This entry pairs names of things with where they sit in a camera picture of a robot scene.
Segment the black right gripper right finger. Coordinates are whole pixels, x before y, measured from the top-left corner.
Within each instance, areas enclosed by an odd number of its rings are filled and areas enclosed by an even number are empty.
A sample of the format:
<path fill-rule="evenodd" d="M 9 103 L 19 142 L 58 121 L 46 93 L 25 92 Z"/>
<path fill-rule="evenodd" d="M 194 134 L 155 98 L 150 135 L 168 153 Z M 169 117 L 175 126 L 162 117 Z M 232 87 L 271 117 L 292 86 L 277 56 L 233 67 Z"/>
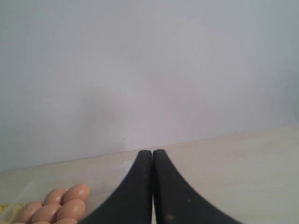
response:
<path fill-rule="evenodd" d="M 163 149 L 153 152 L 153 197 L 158 224 L 238 224 L 199 195 Z"/>

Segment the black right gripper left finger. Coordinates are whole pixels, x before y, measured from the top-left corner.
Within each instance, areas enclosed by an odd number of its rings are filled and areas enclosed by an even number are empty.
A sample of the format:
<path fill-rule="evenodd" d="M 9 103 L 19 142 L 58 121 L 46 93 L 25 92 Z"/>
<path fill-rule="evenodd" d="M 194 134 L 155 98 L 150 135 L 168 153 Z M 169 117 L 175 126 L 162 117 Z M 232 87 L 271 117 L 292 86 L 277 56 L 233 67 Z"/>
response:
<path fill-rule="evenodd" d="M 80 224 L 150 224 L 152 152 L 141 150 L 115 191 Z"/>

